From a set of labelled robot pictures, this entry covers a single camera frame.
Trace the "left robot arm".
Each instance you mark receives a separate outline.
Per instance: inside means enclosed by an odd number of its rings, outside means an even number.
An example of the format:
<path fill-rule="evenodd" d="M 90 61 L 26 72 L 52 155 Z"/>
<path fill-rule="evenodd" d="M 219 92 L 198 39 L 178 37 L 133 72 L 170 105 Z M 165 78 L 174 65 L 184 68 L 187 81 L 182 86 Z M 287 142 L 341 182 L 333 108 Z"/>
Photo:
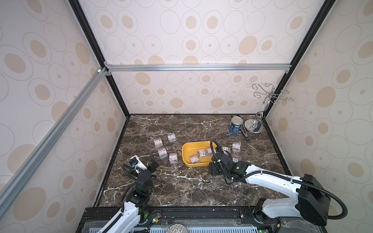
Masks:
<path fill-rule="evenodd" d="M 133 181 L 121 199 L 118 212 L 99 230 L 100 233 L 130 233 L 138 224 L 148 223 L 141 232 L 147 232 L 155 220 L 149 220 L 148 202 L 153 192 L 154 172 L 159 163 L 151 158 L 144 164 L 138 156 L 132 156 L 129 165 L 121 166 L 123 172 Z"/>

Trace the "yellow plastic storage tray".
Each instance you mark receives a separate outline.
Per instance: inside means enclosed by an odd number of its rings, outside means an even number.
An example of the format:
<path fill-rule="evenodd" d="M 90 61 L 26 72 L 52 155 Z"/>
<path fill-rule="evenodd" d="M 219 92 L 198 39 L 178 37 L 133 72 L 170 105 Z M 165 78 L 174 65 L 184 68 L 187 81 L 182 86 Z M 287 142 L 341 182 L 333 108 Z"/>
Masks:
<path fill-rule="evenodd" d="M 205 167 L 212 163 L 210 141 L 189 142 L 182 146 L 182 158 L 187 167 Z"/>

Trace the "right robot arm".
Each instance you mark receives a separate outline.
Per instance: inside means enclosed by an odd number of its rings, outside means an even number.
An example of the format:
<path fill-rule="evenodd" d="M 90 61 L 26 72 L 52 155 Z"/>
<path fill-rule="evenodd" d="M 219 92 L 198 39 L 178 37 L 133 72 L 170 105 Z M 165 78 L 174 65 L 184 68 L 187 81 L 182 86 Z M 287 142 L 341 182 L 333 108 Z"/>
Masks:
<path fill-rule="evenodd" d="M 249 162 L 234 162 L 232 155 L 216 141 L 210 142 L 213 176 L 222 175 L 227 184 L 248 183 L 277 191 L 285 198 L 258 200 L 250 215 L 259 224 L 280 217 L 303 218 L 316 226 L 326 226 L 327 221 L 343 219 L 348 215 L 346 204 L 323 188 L 312 175 L 288 176 L 259 168 Z"/>

